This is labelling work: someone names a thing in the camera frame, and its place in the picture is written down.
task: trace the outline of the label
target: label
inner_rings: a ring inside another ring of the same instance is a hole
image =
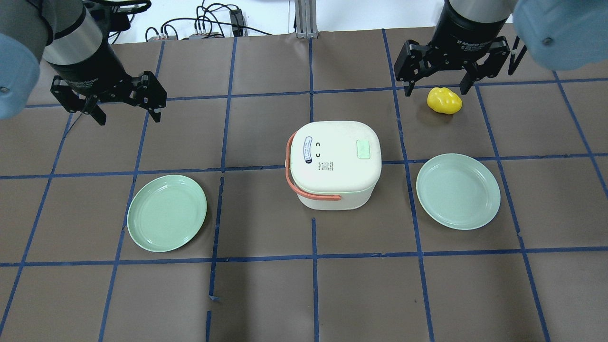
[[[357,158],[370,159],[370,142],[367,140],[357,140]]]
[[[304,139],[304,161],[307,164],[310,164],[313,162],[313,156],[310,153],[310,146],[312,146],[312,144],[313,144],[313,137],[307,136],[306,139]]]
[[[320,162],[319,163],[319,171],[333,171],[334,170],[334,162]]]
[[[484,43],[467,43],[462,40],[458,40],[457,43],[460,45],[460,49],[466,52],[477,52],[484,49],[488,44],[491,44],[492,41],[486,41]]]
[[[99,80],[99,78],[92,79],[90,81],[83,81],[83,82],[72,82],[72,81],[68,81],[68,80],[66,80],[66,82],[74,88],[89,89],[89,88],[93,87],[93,84],[95,82],[97,82],[97,80]]]

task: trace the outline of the wire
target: wire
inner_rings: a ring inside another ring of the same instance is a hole
[[[167,32],[167,26],[171,27],[173,29],[173,31],[175,32],[175,40],[179,40],[178,37],[178,31],[175,29],[175,27],[173,27],[173,25],[165,25],[165,34],[167,35],[167,37],[169,37],[169,33]]]
[[[202,16],[198,15],[198,9],[203,9]],[[205,7],[203,7],[203,6],[197,6],[197,7],[196,7],[196,17],[197,17],[197,18],[203,17],[203,19],[208,19],[208,18],[207,18],[207,13],[211,14],[211,16],[213,17],[213,19],[215,19],[215,22],[216,22],[216,23],[218,23],[218,22],[219,22],[219,21],[218,21],[218,17],[216,17],[216,16],[215,16],[215,14],[213,14],[213,11],[210,11],[208,7],[207,7],[207,8],[205,8]],[[196,29],[196,25],[197,25],[197,23],[198,23],[198,29],[200,30],[200,29],[201,29],[201,22],[200,22],[200,20],[195,21],[195,23],[194,23],[194,25],[195,25],[195,29]],[[203,21],[203,28],[204,28],[205,30],[207,30],[207,28],[205,27],[205,24],[204,24],[204,23],[205,23],[205,22]],[[222,25],[219,25],[219,24],[218,24],[218,27],[219,27],[219,31],[221,32],[222,36],[226,36],[226,35],[224,34],[224,29],[222,29]],[[209,32],[213,32],[213,21],[211,21],[211,20],[209,20]]]
[[[218,2],[214,2],[213,4],[210,4],[209,6],[207,6],[207,8],[208,8],[208,9],[210,9],[210,8],[211,8],[211,6],[213,6],[213,5],[219,6],[217,9],[215,9],[215,10],[213,10],[213,11],[217,11],[217,10],[220,10],[220,9],[223,9],[223,8],[227,8],[229,11],[231,11],[231,10],[232,10],[232,8],[228,7],[228,6],[230,6],[230,5],[224,5],[224,4],[220,4],[220,3],[218,3]]]
[[[154,27],[148,27],[148,29],[146,30],[146,41],[148,41],[148,32],[150,30],[153,30],[154,32],[156,32],[156,36],[157,37],[160,36],[160,34],[158,33],[158,30],[156,28],[154,28]]]
[[[222,23],[221,21],[212,21],[212,20],[205,19],[205,18],[203,18],[203,19],[200,19],[200,18],[175,18],[175,19],[171,19],[171,20],[169,20],[169,21],[166,21],[166,22],[165,22],[163,25],[161,25],[161,29],[162,29],[162,28],[163,28],[165,25],[167,25],[168,23],[172,23],[173,21],[177,21],[177,20],[203,20],[203,21],[207,21],[208,23],[215,23],[215,24],[222,24],[222,25],[230,25],[230,26],[232,26],[232,27],[239,27],[239,28],[242,28],[242,29],[247,29],[247,30],[251,30],[251,31],[256,31],[256,32],[262,33],[263,35],[269,35],[269,36],[271,36],[271,35],[272,35],[271,33],[264,32],[264,31],[262,31],[262,30],[258,30],[258,29],[254,29],[253,27],[249,27],[249,26],[245,26],[245,25],[239,25],[239,24],[232,24],[232,23]]]
[[[214,34],[212,34],[212,35],[208,35],[208,36],[206,36],[206,37],[204,37],[204,38],[202,38],[202,39],[213,38],[213,37],[217,37],[217,36],[222,37],[222,38],[225,38],[225,37],[224,37],[222,34],[220,34],[220,33],[214,33]]]
[[[116,41],[118,40],[118,37],[120,37],[120,34],[121,34],[121,33],[122,33],[122,32],[119,32],[119,33],[116,35],[116,38],[114,39],[114,41],[113,41],[112,43],[110,43],[110,45],[114,45],[114,43],[116,43]]]
[[[209,14],[211,14],[213,16],[213,19],[215,19],[215,22],[209,20],[205,15],[199,16],[198,18],[203,19],[203,26],[205,23],[205,19],[206,19],[206,21],[209,22],[209,24],[210,24],[209,33],[211,33],[211,32],[213,32],[213,23],[219,23],[219,21],[218,21],[218,18],[215,16],[215,14],[213,14],[211,12],[209,12]],[[218,27],[219,27],[219,32],[222,34],[222,36],[225,36],[224,29],[222,29],[222,25],[218,24]]]
[[[130,26],[130,25],[131,25],[131,23],[133,22],[133,19],[135,19],[135,14],[134,14],[134,15],[131,17],[131,19],[129,20],[129,26]],[[108,36],[108,39],[110,39],[110,38],[112,38],[112,37],[116,36],[116,38],[114,39],[114,41],[113,41],[112,43],[110,43],[110,45],[114,45],[114,43],[116,43],[116,41],[118,40],[118,37],[120,37],[120,34],[121,34],[122,32],[123,32],[123,31],[120,31],[120,32],[115,32],[115,33],[111,34],[110,36]]]
[[[509,70],[507,71],[507,74],[509,76],[511,76],[511,75],[513,75],[513,73],[515,73],[515,70],[519,66],[519,63],[522,61],[523,56],[526,54],[526,51],[528,50],[528,47],[526,45],[524,45],[522,47],[522,50],[519,52],[519,55],[517,55],[517,58],[516,58],[515,51],[516,51],[518,45],[519,45],[519,36],[516,36],[515,42],[513,42],[513,48],[511,50],[511,58],[509,60]]]

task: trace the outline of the rice cooker handle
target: rice cooker handle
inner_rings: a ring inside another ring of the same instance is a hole
[[[293,191],[295,191],[298,195],[300,195],[304,198],[308,198],[309,200],[316,200],[316,201],[339,201],[339,200],[341,200],[342,197],[340,195],[316,195],[316,194],[311,194],[309,192],[305,192],[304,190],[297,187],[291,181],[291,178],[289,177],[289,166],[290,166],[289,154],[291,151],[291,143],[293,142],[294,136],[296,133],[297,132],[292,134],[291,137],[289,138],[289,140],[287,141],[287,154],[285,157],[285,178],[287,179],[287,184],[289,184],[290,188]]]

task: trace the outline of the yellow bell pepper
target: yellow bell pepper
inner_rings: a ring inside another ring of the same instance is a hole
[[[454,114],[462,108],[462,100],[448,88],[431,89],[426,104],[432,110],[444,114]]]

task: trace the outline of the light green plate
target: light green plate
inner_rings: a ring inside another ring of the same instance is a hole
[[[469,230],[487,225],[500,207],[494,175],[475,159],[448,153],[426,162],[416,180],[422,208],[444,226]]]
[[[133,241],[151,252],[185,245],[201,229],[207,198],[192,179],[180,175],[156,178],[133,198],[126,225]]]

